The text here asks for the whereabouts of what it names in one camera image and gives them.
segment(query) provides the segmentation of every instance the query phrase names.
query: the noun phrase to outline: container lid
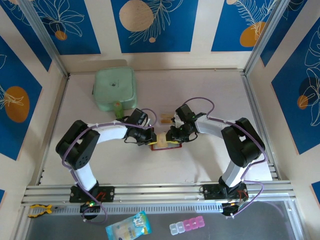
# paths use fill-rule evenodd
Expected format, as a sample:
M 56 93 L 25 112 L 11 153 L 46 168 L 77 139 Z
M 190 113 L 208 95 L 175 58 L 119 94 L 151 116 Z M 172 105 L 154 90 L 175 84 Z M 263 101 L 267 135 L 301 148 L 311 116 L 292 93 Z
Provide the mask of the container lid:
M 131 67 L 99 70 L 95 74 L 94 99 L 100 103 L 127 101 L 134 96 L 134 71 Z

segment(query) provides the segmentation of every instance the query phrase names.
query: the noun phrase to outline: white wall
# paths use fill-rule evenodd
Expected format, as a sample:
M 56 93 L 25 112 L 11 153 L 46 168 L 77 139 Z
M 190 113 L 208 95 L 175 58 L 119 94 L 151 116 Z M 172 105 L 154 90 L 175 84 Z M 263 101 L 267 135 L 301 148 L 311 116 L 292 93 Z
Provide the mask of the white wall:
M 7 240 L 15 224 L 26 185 L 42 160 L 46 147 L 45 134 L 62 83 L 62 74 L 54 64 L 49 72 L 45 70 L 1 7 L 0 23 L 0 36 L 42 85 L 42 92 L 17 161 L 0 154 L 0 189 L 5 190 L 0 206 L 0 239 Z
M 312 239 L 320 239 L 320 205 L 311 184 L 320 181 L 320 145 L 299 155 L 271 82 L 320 17 L 319 0 L 308 0 L 270 62 L 259 60 L 250 74 L 278 170 L 292 182 Z
M 225 0 L 199 0 L 191 52 L 122 54 L 110 0 L 85 0 L 101 54 L 64 55 L 69 72 L 126 66 L 135 70 L 243 68 L 250 51 L 211 52 Z

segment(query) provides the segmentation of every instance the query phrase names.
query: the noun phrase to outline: green storage box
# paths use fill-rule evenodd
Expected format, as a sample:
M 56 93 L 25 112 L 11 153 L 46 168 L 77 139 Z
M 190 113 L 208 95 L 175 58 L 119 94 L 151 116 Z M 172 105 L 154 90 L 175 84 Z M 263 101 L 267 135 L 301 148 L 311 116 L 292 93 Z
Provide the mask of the green storage box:
M 93 97 L 101 111 L 113 111 L 116 101 L 124 110 L 137 105 L 136 77 L 131 67 L 102 69 L 95 74 Z

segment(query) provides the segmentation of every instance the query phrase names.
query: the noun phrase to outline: white table surface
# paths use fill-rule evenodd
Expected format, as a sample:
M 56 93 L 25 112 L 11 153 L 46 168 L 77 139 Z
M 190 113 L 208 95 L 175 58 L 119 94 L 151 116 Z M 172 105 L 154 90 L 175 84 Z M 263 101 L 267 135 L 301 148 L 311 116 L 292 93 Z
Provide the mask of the white table surface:
M 246 117 L 255 127 L 254 117 L 238 71 L 171 70 L 138 71 L 138 108 L 175 110 L 192 97 L 214 101 L 211 116 L 226 120 Z M 74 180 L 61 164 L 55 148 L 76 120 L 105 123 L 115 119 L 113 112 L 99 111 L 92 89 L 94 74 L 71 75 L 58 115 L 52 141 L 45 159 L 42 185 L 72 185 Z M 207 112 L 211 104 L 205 100 L 188 103 L 196 114 Z M 156 132 L 167 131 L 169 125 L 157 123 Z M 90 160 L 93 174 L 100 184 L 166 184 L 216 182 L 226 170 L 230 158 L 224 141 L 216 136 L 200 134 L 182 148 L 151 151 L 148 146 L 125 144 L 112 140 L 96 146 Z M 271 181 L 267 163 L 252 168 L 247 180 Z

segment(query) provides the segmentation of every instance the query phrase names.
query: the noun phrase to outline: blue snack package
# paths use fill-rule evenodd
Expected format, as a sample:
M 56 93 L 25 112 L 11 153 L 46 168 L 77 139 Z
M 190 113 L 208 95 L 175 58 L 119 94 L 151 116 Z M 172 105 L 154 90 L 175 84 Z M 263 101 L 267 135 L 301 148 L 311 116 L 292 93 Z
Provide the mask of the blue snack package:
M 133 240 L 152 233 L 145 211 L 107 226 L 105 230 L 109 240 Z

